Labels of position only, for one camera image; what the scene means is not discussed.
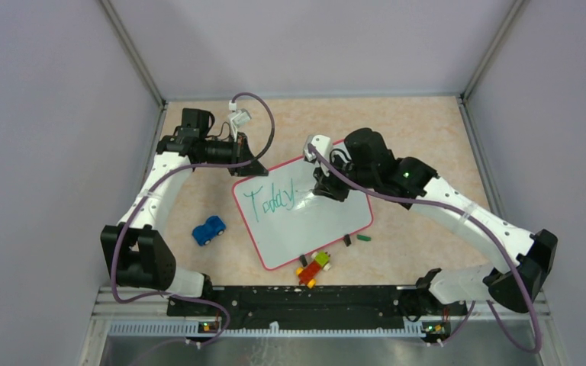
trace white connector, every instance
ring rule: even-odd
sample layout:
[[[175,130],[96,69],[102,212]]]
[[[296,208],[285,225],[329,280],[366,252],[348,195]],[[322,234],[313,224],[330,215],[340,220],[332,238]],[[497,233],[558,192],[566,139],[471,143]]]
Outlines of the white connector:
[[[250,113],[248,113],[248,111],[245,109],[239,109],[238,111],[234,111],[228,114],[230,131],[232,131],[232,135],[235,140],[237,140],[237,132],[239,131],[239,127],[247,124],[251,119],[252,117],[250,116]]]
[[[333,147],[331,138],[323,135],[309,135],[309,137],[307,137],[307,141],[304,143],[304,148],[302,149],[304,153],[304,159],[308,162],[316,162],[317,156],[309,150],[309,144],[315,147],[318,153],[326,160],[331,161],[330,153]],[[329,176],[328,167],[326,167],[324,164],[320,164],[320,168],[322,169],[324,175]]]

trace beige tabletop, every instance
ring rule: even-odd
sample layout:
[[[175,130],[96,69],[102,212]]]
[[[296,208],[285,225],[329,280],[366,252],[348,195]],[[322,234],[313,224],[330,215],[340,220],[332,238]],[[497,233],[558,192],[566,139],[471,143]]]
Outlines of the beige tabletop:
[[[330,98],[267,100],[275,115],[275,140],[261,159],[270,168],[301,155],[307,135],[319,133],[334,141],[371,127],[385,138],[397,157],[414,156],[434,167],[463,194],[481,206],[488,203],[454,97]],[[254,154],[265,145],[269,119],[261,105],[239,100],[253,119],[242,129]],[[228,114],[227,101],[171,102],[163,135],[181,123],[181,109],[200,108],[217,118],[218,133]],[[183,185],[169,215],[165,240],[178,265],[210,275],[214,284],[297,284],[293,262],[274,271],[262,267],[232,196],[238,178],[227,169],[198,169]],[[457,269],[487,262],[471,246],[431,220],[403,207],[372,199],[374,223],[363,234],[326,247],[332,268],[317,276],[318,284],[413,284],[431,268]],[[227,224],[224,235],[199,247],[192,229],[211,215]]]

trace white wall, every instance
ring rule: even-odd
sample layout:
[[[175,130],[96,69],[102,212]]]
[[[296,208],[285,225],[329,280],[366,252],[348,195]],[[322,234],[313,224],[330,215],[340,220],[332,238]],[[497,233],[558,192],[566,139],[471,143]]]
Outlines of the white wall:
[[[512,0],[114,0],[168,99],[455,94]]]
[[[546,284],[586,364],[586,2],[531,2],[471,101],[509,219],[559,237]]]
[[[95,1],[0,0],[0,365],[77,362],[156,115]]]

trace green lego brick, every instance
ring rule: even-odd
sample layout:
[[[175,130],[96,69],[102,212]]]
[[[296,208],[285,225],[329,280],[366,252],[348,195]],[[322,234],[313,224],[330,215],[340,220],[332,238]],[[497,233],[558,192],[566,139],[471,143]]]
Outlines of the green lego brick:
[[[329,255],[326,252],[318,252],[314,260],[320,265],[320,267],[324,267],[325,264],[329,263]]]

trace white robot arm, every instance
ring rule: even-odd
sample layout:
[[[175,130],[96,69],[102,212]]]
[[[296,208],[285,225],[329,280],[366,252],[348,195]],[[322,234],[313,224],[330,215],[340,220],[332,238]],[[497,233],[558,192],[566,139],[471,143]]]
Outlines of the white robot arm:
[[[352,132],[344,143],[350,157],[334,153],[329,137],[309,136],[304,145],[304,157],[310,162],[317,160],[308,148],[311,144],[340,174],[364,188],[388,196],[437,203],[401,205],[449,228],[490,261],[487,265],[458,271],[434,269],[417,281],[417,288],[429,289],[443,304],[460,300],[493,300],[519,313],[527,311],[509,265],[497,246],[470,218],[477,219],[500,239],[532,301],[551,271],[558,242],[553,234],[547,230],[531,233],[511,225],[469,200],[420,160],[411,157],[395,159],[381,134],[369,128]],[[352,189],[324,165],[315,169],[314,177],[317,180],[315,194],[344,201]],[[463,214],[438,207],[439,204],[456,207]]]
[[[230,123],[246,123],[250,115],[245,110],[231,114]],[[163,240],[167,217],[172,210],[176,195],[194,169],[184,169],[191,164],[211,163],[234,165],[229,167],[231,175],[268,175],[268,170],[254,159],[248,147],[248,138],[237,132],[236,126],[227,141],[210,138],[208,132],[214,125],[214,116],[209,111],[184,108],[181,125],[173,135],[164,136],[156,148],[153,166],[140,193],[131,208],[115,226],[105,226],[100,235],[109,273],[114,264],[114,252],[121,241],[116,266],[116,282],[122,286],[145,287],[200,297],[204,287],[204,275],[179,268],[169,247]],[[166,175],[179,169],[179,172]],[[128,229],[124,237],[124,225]]]

